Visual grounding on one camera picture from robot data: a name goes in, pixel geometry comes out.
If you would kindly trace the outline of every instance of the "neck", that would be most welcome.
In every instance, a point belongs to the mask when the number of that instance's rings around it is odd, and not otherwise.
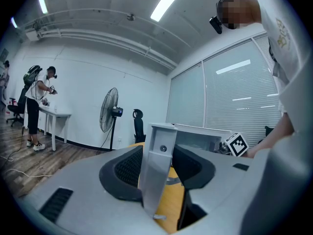
[[[249,0],[253,23],[262,23],[261,9],[258,0]]]

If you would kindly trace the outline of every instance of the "picture on wall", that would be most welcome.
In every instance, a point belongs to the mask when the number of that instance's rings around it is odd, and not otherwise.
[[[6,57],[8,56],[9,52],[7,51],[6,48],[3,49],[1,56],[0,56],[0,62],[4,63],[6,60]]]

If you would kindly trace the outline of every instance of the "person in background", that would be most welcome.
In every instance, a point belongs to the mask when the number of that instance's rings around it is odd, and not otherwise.
[[[53,90],[46,85],[49,79],[55,77],[55,73],[56,70],[53,66],[50,66],[46,71],[40,71],[25,94],[27,97],[26,104],[28,113],[27,147],[31,147],[31,145],[34,144],[34,151],[40,151],[45,148],[45,145],[41,144],[37,138],[39,104],[43,101],[44,96],[48,92],[50,94],[57,94],[56,90]]]
[[[287,0],[219,0],[217,17],[229,29],[253,23],[263,25],[269,40],[269,52],[275,62],[272,75],[278,77],[278,93],[296,76],[301,67],[312,61],[312,43],[298,15]],[[284,106],[282,117],[273,131],[258,145],[248,150],[253,158],[261,149],[272,148],[283,137],[294,132]]]
[[[4,64],[4,72],[2,73],[2,76],[0,78],[0,101],[2,99],[2,92],[3,92],[4,85],[5,85],[5,79],[8,76],[8,70],[10,67],[10,63],[8,60],[6,60],[3,64]]]

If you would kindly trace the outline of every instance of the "fan stand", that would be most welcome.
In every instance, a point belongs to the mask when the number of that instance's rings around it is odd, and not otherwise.
[[[110,142],[110,151],[112,151],[113,135],[114,135],[115,122],[116,122],[116,117],[112,117],[112,118],[113,118],[113,126],[112,126],[111,142]]]

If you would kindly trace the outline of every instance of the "black pants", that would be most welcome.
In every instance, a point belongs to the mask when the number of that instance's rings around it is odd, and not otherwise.
[[[39,104],[37,101],[27,98],[27,113],[28,113],[28,133],[37,134]]]

